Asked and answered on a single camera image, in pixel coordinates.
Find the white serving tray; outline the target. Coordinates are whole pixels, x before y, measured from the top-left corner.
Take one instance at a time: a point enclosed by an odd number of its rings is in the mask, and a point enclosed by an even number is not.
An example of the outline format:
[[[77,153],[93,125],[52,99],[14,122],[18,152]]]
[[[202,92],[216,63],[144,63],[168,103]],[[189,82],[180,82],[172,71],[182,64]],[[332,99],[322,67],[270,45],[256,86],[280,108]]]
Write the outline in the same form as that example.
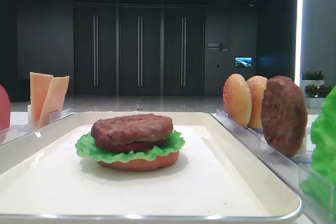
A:
[[[1,223],[295,223],[300,196],[212,115],[169,112],[177,162],[121,172],[76,154],[99,119],[81,112],[1,147]]]

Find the red tomato slice left edge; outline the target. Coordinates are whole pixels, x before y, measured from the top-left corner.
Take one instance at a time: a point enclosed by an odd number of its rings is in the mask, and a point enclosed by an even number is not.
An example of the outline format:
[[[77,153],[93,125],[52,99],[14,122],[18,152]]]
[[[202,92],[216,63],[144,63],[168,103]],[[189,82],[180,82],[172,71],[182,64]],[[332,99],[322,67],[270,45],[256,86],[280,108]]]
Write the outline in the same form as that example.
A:
[[[5,130],[10,126],[11,104],[7,91],[0,86],[0,130]]]

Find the cheese slice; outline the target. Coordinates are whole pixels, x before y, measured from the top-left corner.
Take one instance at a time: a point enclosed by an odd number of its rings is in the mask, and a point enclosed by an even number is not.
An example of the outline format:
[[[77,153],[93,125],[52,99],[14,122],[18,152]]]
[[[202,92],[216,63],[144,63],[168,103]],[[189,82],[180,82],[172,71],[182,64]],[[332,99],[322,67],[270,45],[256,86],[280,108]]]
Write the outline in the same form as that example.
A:
[[[31,122],[40,119],[50,82],[54,76],[51,74],[30,72],[30,110]]]
[[[44,127],[61,114],[68,90],[69,76],[54,77],[46,95],[46,99],[41,111],[38,127]]]

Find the sesame bun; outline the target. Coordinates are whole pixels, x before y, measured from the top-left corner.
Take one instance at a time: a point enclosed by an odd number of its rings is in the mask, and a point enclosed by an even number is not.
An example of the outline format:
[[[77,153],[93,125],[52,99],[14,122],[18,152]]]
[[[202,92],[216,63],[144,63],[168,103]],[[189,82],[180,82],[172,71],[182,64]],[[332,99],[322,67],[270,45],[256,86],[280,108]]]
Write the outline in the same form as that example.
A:
[[[223,87],[223,104],[228,116],[240,126],[246,127],[250,121],[252,101],[250,88],[240,74],[232,74]]]
[[[253,76],[247,80],[250,88],[252,110],[248,126],[253,129],[261,128],[261,108],[264,91],[266,89],[267,78],[263,76]]]

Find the clear acrylic rack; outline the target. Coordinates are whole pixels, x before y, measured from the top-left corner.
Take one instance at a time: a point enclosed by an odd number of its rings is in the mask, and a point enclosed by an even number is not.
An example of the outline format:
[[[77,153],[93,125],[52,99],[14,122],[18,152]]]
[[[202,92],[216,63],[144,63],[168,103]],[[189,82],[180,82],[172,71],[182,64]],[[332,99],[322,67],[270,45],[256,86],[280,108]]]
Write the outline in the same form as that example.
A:
[[[304,204],[304,214],[314,223],[335,223],[335,185],[312,168],[312,151],[303,150],[287,158],[268,145],[261,130],[244,128],[218,109],[216,119],[246,148],[297,192]]]
[[[71,109],[66,109],[64,111],[56,111],[47,116],[46,118],[34,122],[28,123],[25,125],[13,125],[5,130],[1,130],[1,146],[4,144],[10,143],[15,139],[18,139],[24,135],[27,135],[32,132],[38,132],[42,127],[48,126],[54,122],[57,122],[67,116],[73,114]]]

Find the bottom bun half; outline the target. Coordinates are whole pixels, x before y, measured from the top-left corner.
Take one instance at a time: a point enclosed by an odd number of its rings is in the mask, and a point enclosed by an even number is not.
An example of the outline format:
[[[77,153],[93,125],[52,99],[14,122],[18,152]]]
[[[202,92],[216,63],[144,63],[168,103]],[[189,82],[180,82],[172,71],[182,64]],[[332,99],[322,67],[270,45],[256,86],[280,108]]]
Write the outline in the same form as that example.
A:
[[[180,152],[177,151],[175,153],[170,153],[167,156],[157,156],[153,161],[147,161],[145,159],[134,159],[126,163],[120,161],[113,163],[99,161],[99,164],[107,168],[113,168],[126,172],[152,172],[157,169],[166,168],[173,165],[177,161],[179,154]]]

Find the white tray liner paper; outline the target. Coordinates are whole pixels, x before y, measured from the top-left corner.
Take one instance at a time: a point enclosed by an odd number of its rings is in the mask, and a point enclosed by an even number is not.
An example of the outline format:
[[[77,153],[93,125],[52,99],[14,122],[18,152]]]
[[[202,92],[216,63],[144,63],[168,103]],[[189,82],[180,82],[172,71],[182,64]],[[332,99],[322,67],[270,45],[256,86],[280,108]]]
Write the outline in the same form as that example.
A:
[[[180,125],[177,162],[148,173],[102,167],[76,154],[75,129],[1,176],[1,213],[51,215],[266,216],[229,160],[219,161],[203,126]]]

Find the dark door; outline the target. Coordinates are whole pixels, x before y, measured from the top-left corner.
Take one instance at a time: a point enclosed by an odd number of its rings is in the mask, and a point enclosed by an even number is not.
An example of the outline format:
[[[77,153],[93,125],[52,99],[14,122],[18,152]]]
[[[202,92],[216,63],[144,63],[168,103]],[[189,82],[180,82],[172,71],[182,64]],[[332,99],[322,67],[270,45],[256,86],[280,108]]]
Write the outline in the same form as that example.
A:
[[[75,94],[116,93],[116,8],[74,6]]]
[[[160,94],[160,9],[120,7],[120,94]]]
[[[164,94],[203,94],[204,9],[164,9]]]

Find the clear acrylic rack left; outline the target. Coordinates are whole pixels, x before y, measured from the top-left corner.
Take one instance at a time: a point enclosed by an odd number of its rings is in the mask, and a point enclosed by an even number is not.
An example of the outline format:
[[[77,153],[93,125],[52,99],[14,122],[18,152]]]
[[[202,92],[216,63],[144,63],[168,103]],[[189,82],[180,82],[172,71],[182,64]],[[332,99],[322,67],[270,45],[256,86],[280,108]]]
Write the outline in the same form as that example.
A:
[[[4,144],[10,143],[15,139],[18,139],[24,135],[27,135],[32,132],[38,132],[42,127],[48,126],[54,122],[57,122],[67,116],[73,114],[71,109],[66,109],[64,111],[56,111],[47,116],[46,118],[34,122],[28,123],[25,125],[13,125],[5,130],[1,130],[1,146]]]

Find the sesame bun front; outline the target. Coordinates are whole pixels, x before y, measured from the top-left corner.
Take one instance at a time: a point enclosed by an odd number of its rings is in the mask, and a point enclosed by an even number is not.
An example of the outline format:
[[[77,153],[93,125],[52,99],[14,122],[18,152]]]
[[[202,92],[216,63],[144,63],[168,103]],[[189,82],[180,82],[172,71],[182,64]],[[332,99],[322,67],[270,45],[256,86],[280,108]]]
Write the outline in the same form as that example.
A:
[[[223,104],[228,116],[240,126],[246,127],[250,121],[252,101],[250,88],[240,74],[232,74],[223,87]]]

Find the middle dark door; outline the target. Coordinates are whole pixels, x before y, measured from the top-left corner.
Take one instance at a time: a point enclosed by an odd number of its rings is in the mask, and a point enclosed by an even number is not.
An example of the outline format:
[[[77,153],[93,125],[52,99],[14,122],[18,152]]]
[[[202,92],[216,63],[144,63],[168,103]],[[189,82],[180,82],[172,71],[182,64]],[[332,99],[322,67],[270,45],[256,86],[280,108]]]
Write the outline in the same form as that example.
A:
[[[160,94],[160,9],[120,7],[120,94]]]

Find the left dark door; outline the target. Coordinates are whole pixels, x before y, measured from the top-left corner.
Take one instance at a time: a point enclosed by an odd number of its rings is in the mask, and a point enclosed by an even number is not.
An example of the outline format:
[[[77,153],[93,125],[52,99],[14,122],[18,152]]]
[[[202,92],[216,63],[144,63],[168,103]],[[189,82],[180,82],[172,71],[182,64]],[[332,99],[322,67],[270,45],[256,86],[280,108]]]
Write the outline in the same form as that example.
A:
[[[116,93],[116,8],[74,6],[75,94]]]

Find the brown meat patty on burger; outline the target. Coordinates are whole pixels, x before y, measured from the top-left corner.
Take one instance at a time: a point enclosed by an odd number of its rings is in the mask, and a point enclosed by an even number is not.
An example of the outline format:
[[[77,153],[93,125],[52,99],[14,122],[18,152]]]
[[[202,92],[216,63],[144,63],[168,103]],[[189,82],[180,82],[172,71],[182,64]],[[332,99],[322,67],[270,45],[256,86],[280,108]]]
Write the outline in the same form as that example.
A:
[[[136,142],[156,142],[173,132],[173,122],[168,116],[136,114],[96,121],[91,128],[95,144],[111,148]]]

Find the wall display screen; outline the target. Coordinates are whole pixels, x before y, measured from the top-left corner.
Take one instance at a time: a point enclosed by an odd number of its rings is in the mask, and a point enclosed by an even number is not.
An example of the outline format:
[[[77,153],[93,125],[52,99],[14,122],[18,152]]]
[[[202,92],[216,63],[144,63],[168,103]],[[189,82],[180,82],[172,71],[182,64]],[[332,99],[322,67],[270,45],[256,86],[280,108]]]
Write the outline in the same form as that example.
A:
[[[251,57],[235,57],[235,67],[250,68],[252,66]]]

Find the green lettuce leaf on burger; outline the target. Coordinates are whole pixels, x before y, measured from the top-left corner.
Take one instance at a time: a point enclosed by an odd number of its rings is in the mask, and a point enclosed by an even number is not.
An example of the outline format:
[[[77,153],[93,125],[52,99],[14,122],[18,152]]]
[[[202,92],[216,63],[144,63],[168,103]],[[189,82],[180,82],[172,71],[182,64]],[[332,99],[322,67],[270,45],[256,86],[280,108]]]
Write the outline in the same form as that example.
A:
[[[171,153],[178,152],[185,144],[185,140],[181,137],[181,133],[174,130],[166,138],[166,143],[162,147],[154,146],[145,151],[130,152],[109,152],[99,148],[90,133],[82,135],[76,142],[75,147],[79,157],[90,157],[94,161],[103,161],[105,163],[122,162],[127,163],[135,159],[144,159],[153,161],[159,156],[168,156]]]

